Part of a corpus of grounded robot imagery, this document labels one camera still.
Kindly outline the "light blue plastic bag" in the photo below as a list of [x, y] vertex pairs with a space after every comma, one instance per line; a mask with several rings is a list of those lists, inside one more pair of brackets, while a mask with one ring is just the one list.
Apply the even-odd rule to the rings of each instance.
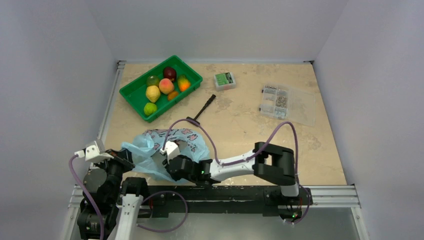
[[[131, 152], [135, 172], [148, 174], [157, 181], [174, 181], [163, 166], [166, 157], [160, 154], [166, 132], [165, 129], [146, 130], [137, 135], [132, 143], [121, 143], [122, 148]], [[192, 129], [172, 129], [168, 140], [178, 144], [180, 153], [191, 158], [194, 162], [210, 158], [209, 148], [202, 135]]]

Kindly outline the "lime green fake fruit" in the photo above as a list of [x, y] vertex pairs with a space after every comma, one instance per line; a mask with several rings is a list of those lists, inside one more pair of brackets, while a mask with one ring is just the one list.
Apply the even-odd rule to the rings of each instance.
[[146, 117], [153, 115], [157, 110], [158, 110], [157, 105], [151, 102], [146, 103], [143, 108], [143, 112]]

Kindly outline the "orange pink fake peach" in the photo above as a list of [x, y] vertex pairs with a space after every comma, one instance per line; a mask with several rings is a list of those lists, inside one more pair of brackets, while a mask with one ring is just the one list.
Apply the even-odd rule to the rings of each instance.
[[175, 90], [174, 83], [171, 82], [168, 78], [163, 78], [160, 81], [158, 88], [165, 95], [168, 95]]

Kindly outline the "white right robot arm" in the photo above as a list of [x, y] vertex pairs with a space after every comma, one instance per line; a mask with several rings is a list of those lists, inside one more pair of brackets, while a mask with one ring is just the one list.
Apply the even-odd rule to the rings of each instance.
[[224, 180], [254, 175], [280, 187], [280, 196], [288, 204], [300, 198], [296, 158], [292, 149], [271, 143], [257, 142], [254, 149], [230, 158], [195, 162], [180, 153], [179, 146], [168, 141], [161, 154], [165, 170], [174, 181], [187, 180], [198, 186], [211, 186]]

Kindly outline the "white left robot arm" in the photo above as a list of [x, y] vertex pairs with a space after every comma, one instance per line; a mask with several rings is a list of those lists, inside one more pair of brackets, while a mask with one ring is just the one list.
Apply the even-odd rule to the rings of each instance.
[[96, 166], [78, 182], [83, 190], [77, 218], [81, 238], [105, 240], [115, 227], [121, 228], [128, 238], [133, 229], [131, 223], [136, 222], [140, 206], [150, 196], [144, 178], [123, 180], [124, 173], [135, 168], [131, 152], [126, 148], [100, 151], [91, 146], [77, 152], [77, 156]]

